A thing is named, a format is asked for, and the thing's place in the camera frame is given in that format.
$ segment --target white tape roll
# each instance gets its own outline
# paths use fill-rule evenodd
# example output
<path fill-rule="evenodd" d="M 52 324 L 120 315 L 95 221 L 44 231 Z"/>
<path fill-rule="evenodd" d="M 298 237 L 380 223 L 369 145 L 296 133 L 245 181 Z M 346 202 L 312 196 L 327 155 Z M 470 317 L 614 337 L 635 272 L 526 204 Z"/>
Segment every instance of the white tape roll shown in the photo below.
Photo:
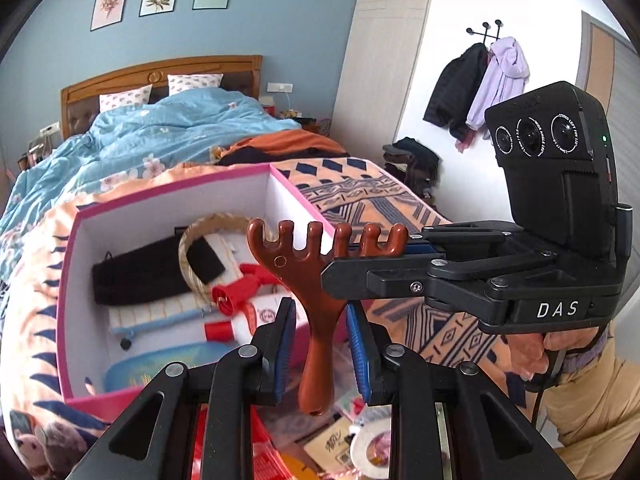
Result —
<path fill-rule="evenodd" d="M 365 424 L 351 441 L 351 461 L 364 476 L 383 480 L 389 478 L 389 466 L 377 466 L 367 458 L 367 448 L 381 434 L 391 431 L 391 418 L 381 418 Z"/>

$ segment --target white wall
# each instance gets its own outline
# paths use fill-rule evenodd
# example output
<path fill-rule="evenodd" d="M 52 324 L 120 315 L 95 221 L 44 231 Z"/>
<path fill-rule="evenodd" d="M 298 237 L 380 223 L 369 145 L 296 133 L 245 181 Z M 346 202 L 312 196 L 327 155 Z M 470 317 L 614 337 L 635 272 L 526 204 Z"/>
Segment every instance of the white wall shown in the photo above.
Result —
<path fill-rule="evenodd" d="M 500 36 L 515 37 L 527 58 L 531 76 L 526 91 L 558 80 L 575 83 L 580 57 L 582 10 L 624 34 L 601 0 L 431 0 L 397 139 L 413 137 L 442 159 L 434 190 L 439 211 L 453 221 L 511 220 L 504 173 L 488 140 L 478 139 L 459 153 L 445 129 L 422 120 L 442 69 L 481 36 L 481 23 L 502 20 Z"/>

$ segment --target wall socket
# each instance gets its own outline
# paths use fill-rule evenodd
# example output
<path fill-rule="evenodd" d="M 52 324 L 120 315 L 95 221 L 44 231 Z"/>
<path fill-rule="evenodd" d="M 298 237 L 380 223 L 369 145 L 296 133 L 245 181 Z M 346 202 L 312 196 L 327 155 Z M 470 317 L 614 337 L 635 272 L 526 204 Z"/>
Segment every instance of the wall socket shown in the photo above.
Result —
<path fill-rule="evenodd" d="M 290 94 L 293 92 L 293 85 L 290 83 L 267 83 L 267 92 L 284 92 Z"/>
<path fill-rule="evenodd" d="M 45 136 L 45 135 L 49 135 L 49 134 L 55 134 L 56 132 L 60 131 L 60 121 L 56 121 L 53 124 L 50 124 L 49 126 L 45 126 L 43 129 L 40 130 L 40 136 Z"/>

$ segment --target white patterned pillow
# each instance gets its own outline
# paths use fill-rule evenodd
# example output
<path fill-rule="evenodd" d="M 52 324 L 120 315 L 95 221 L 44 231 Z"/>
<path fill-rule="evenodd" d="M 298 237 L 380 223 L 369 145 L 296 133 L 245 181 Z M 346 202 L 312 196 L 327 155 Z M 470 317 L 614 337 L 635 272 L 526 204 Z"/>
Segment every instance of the white patterned pillow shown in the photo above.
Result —
<path fill-rule="evenodd" d="M 218 88 L 224 74 L 193 74 L 193 75 L 169 75 L 169 95 L 176 95 L 183 90 L 192 88 L 205 88 L 207 86 Z"/>
<path fill-rule="evenodd" d="M 113 110 L 120 106 L 139 106 L 149 102 L 151 88 L 153 85 L 146 85 L 135 90 L 128 90 L 117 94 L 104 94 L 100 96 L 100 112 Z"/>

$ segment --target wooden headboard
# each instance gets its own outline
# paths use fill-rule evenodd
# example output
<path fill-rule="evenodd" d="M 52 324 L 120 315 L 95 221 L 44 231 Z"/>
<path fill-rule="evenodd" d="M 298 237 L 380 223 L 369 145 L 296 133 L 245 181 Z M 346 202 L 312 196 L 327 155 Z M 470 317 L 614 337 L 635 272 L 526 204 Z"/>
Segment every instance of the wooden headboard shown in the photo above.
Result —
<path fill-rule="evenodd" d="M 153 84 L 149 103 L 169 94 L 167 75 L 224 74 L 220 87 L 258 98 L 262 56 L 199 56 L 153 61 L 114 70 L 68 86 L 60 92 L 62 136 L 86 133 L 100 113 L 100 94 Z"/>

